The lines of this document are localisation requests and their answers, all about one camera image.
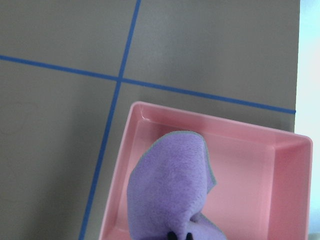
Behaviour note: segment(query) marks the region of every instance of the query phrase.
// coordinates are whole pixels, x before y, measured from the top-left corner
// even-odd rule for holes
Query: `towel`
[[[216,185],[204,138],[174,131],[159,138],[140,158],[127,188],[133,240],[226,240],[201,214]]]

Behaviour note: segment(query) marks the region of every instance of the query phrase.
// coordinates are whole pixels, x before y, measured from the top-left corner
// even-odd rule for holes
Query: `plastic tub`
[[[228,240],[307,240],[310,138],[278,129],[135,102],[125,125],[100,240],[130,240],[127,185],[158,138],[188,130],[206,140],[217,185],[202,213]]]

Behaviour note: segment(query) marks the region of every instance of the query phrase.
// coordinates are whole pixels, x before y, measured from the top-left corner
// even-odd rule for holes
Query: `box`
[[[217,185],[202,213],[228,240],[307,240],[312,141],[291,132],[155,105],[132,104],[100,231],[100,240],[130,240],[129,176],[161,136],[201,134]]]

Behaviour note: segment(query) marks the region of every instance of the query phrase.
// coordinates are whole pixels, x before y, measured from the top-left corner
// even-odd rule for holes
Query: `purple cloth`
[[[128,223],[133,240],[226,240],[201,214],[216,185],[204,138],[174,131],[158,139],[132,171],[127,188]]]

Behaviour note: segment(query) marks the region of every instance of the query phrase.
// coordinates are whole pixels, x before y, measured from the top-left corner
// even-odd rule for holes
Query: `folded cloth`
[[[127,188],[133,240],[226,240],[201,214],[216,185],[204,138],[174,131],[159,138],[132,171]]]

